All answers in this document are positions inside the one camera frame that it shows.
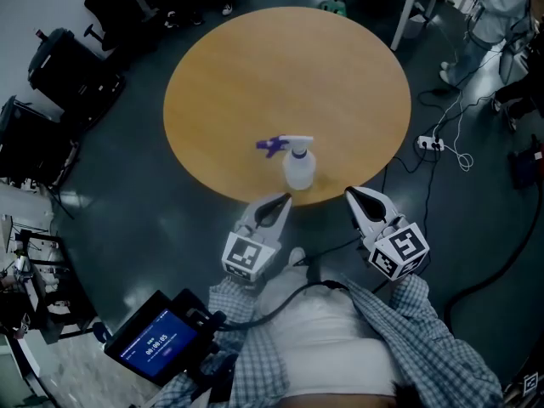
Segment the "round wooden table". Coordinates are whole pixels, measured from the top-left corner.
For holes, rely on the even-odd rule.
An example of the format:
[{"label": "round wooden table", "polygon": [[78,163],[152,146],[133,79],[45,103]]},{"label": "round wooden table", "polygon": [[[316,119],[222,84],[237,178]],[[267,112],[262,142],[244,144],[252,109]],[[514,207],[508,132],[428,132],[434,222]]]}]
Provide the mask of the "round wooden table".
[{"label": "round wooden table", "polygon": [[[410,122],[399,62],[361,25],[311,8],[264,9],[210,31],[168,84],[164,126],[182,165],[239,201],[290,191],[311,204],[361,185],[394,156]],[[317,170],[308,190],[290,190],[279,152],[258,140],[313,136]]]}]

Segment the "white spray bottle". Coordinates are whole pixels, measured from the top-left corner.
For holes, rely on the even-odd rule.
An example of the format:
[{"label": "white spray bottle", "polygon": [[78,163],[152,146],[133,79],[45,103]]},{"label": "white spray bottle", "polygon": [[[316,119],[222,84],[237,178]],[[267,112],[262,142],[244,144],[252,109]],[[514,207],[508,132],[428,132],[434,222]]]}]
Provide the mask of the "white spray bottle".
[{"label": "white spray bottle", "polygon": [[268,150],[267,158],[278,151],[288,150],[283,159],[283,171],[287,184],[294,190],[304,190],[312,185],[315,175],[315,156],[308,146],[314,142],[310,136],[276,136],[268,140],[259,140],[257,148]]},{"label": "white spray bottle", "polygon": [[283,158],[283,172],[287,184],[294,190],[304,190],[312,185],[315,175],[315,156],[308,150],[314,138],[309,136],[280,136],[289,150]]}]

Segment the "bottle body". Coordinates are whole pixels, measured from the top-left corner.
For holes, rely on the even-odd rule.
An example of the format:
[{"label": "bottle body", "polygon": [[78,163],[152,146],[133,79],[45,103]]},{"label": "bottle body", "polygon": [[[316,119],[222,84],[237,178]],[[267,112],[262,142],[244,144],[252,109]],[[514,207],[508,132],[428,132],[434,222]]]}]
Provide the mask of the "bottle body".
[{"label": "bottle body", "polygon": [[312,185],[315,175],[315,156],[306,150],[304,156],[294,156],[292,150],[283,158],[283,172],[287,184],[294,190],[304,190]]}]

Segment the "power outlet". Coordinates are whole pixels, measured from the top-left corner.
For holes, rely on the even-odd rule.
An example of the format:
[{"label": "power outlet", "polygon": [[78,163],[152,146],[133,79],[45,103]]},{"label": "power outlet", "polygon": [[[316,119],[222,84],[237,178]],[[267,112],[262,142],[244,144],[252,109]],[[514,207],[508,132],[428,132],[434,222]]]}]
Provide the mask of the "power outlet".
[{"label": "power outlet", "polygon": [[430,136],[420,136],[417,138],[417,144],[419,145],[419,148],[422,150],[440,150],[444,151],[444,140],[439,139],[438,142],[436,142],[436,138],[432,138]]}]

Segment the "purple spray trigger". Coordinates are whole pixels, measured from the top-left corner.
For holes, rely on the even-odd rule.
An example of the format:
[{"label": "purple spray trigger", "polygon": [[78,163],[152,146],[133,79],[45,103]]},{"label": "purple spray trigger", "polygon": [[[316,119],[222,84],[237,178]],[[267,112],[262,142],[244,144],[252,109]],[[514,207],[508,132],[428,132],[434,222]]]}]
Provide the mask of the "purple spray trigger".
[{"label": "purple spray trigger", "polygon": [[272,157],[278,151],[285,150],[285,146],[283,146],[283,145],[289,144],[289,141],[280,140],[280,136],[275,136],[275,137],[270,138],[268,140],[259,140],[257,142],[257,149],[258,150],[268,150],[269,152],[266,154],[267,159]]}]

